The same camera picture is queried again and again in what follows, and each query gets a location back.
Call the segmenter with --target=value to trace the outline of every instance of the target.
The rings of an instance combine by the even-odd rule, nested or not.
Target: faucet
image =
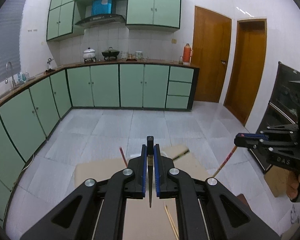
[[[12,64],[11,62],[7,62],[6,64],[6,80],[5,80],[5,83],[7,84],[8,83],[8,64],[10,64],[10,69],[11,69],[11,77],[12,77],[12,86],[13,88],[16,87],[16,82],[14,81],[14,78],[13,78],[13,71],[12,71]]]

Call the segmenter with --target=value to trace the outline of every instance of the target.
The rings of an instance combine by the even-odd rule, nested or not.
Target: bolt
[[[208,183],[209,185],[211,185],[211,186],[214,186],[214,185],[216,185],[216,184],[218,183],[218,181],[217,181],[215,178],[209,178],[209,179],[207,180],[207,183]]]
[[[96,182],[94,181],[94,179],[87,179],[84,184],[87,186],[87,187],[91,187],[95,184]]]
[[[126,176],[129,176],[133,173],[132,169],[124,169],[122,173]]]
[[[170,174],[177,175],[179,173],[179,170],[177,168],[172,168],[169,170]]]

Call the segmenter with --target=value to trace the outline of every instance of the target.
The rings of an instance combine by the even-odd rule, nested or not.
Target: gas stove burner
[[[117,60],[118,57],[115,56],[115,57],[104,57],[105,60]]]
[[[87,58],[84,60],[84,62],[96,62],[97,61],[97,58],[96,57],[93,57],[93,58]]]

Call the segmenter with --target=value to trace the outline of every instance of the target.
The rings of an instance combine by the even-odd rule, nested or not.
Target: wooden countertop edge
[[[55,71],[50,73],[41,73],[35,76],[35,78],[26,84],[18,87],[10,94],[6,95],[4,98],[0,99],[0,106],[2,106],[5,102],[9,101],[11,98],[15,97],[16,95],[20,94],[21,92],[27,90],[32,85],[38,83],[39,81],[58,73],[64,69],[69,68],[76,68],[76,67],[85,67],[85,66],[95,66],[95,65],[109,65],[109,64],[151,64],[151,65],[169,65],[169,66],[177,66],[177,67],[189,67],[189,68],[197,68],[195,66],[188,66],[188,65],[181,65],[177,61],[166,61],[166,60],[158,60],[158,59],[150,59],[147,61],[137,60],[137,61],[126,61],[126,60],[115,60],[115,61],[97,61],[97,62],[88,62],[88,63],[73,63],[73,64],[66,64],[61,65],[55,68]]]

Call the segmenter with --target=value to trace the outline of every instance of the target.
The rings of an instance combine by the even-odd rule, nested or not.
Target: window
[[[6,78],[6,64],[12,63],[13,74],[20,66],[20,29],[26,0],[6,0],[0,8],[0,82]]]

